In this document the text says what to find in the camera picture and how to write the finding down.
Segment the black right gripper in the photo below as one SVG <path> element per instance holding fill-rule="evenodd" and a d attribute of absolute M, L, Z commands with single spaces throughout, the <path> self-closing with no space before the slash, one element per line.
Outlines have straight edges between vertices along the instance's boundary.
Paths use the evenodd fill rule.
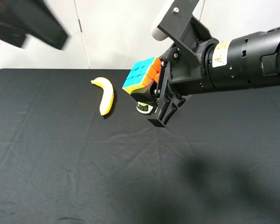
<path fill-rule="evenodd" d="M 207 61 L 218 40 L 193 16 L 197 4 L 197 0 L 174 0 L 169 5 L 158 28 L 174 42 L 171 51 L 177 57 L 161 63 L 158 84 L 152 81 L 131 93 L 137 102 L 157 106 L 148 118 L 155 127 L 167 125 L 186 102 L 184 96 L 215 92 Z"/>

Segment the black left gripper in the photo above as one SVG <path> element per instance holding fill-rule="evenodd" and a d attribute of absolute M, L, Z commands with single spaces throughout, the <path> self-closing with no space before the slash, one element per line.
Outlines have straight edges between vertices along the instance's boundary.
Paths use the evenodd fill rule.
<path fill-rule="evenodd" d="M 0 40 L 22 48 L 28 35 L 59 50 L 69 38 L 43 0 L 0 0 Z"/>

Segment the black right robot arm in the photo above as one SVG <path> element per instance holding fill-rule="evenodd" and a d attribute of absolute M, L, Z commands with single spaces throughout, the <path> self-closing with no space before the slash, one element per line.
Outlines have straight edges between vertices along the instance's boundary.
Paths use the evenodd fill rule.
<path fill-rule="evenodd" d="M 161 55 L 159 80 L 131 96 L 152 106 L 156 127 L 165 127 L 189 95 L 280 85 L 280 27 L 219 42 L 193 16 L 196 6 L 170 0 L 155 19 L 152 36 L 173 44 Z"/>

